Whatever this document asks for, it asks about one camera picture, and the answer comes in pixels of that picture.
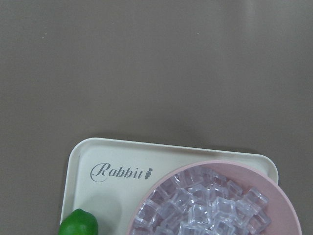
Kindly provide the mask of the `pile of clear ice cubes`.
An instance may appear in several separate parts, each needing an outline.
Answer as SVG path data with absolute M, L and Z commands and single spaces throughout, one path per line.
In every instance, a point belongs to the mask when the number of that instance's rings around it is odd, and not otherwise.
M 260 235 L 269 199 L 202 165 L 169 177 L 138 209 L 132 235 Z

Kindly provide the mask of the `green lime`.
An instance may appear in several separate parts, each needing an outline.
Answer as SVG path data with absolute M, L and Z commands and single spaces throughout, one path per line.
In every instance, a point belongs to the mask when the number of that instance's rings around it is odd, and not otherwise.
M 59 235 L 97 235 L 95 216 L 82 209 L 74 210 L 60 225 Z

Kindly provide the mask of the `pink bowl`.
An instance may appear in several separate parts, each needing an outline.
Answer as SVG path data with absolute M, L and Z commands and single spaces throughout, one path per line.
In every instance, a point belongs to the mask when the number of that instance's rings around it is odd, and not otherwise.
M 256 187 L 261 193 L 269 199 L 269 204 L 265 208 L 265 213 L 270 217 L 271 223 L 264 230 L 266 235 L 301 235 L 301 226 L 297 217 L 296 211 L 283 192 L 283 190 L 274 182 L 270 177 L 262 173 L 261 171 L 242 164 L 232 161 L 203 161 L 196 162 L 188 165 L 181 166 L 170 173 L 163 176 L 158 180 L 142 197 L 138 203 L 131 219 L 129 220 L 126 235 L 131 234 L 133 228 L 133 222 L 137 212 L 139 211 L 143 202 L 148 198 L 152 191 L 157 188 L 161 183 L 175 174 L 184 171 L 188 168 L 195 166 L 203 166 L 210 168 L 221 175 L 226 176 L 228 179 L 235 181 L 243 188 Z

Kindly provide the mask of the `cream rabbit tray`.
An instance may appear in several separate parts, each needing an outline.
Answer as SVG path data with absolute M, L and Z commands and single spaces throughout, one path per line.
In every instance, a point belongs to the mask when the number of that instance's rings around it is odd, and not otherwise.
M 205 161 L 241 163 L 279 181 L 274 162 L 260 154 L 89 138 L 69 156 L 61 219 L 81 208 L 96 217 L 101 235 L 124 235 L 139 202 L 158 180 Z

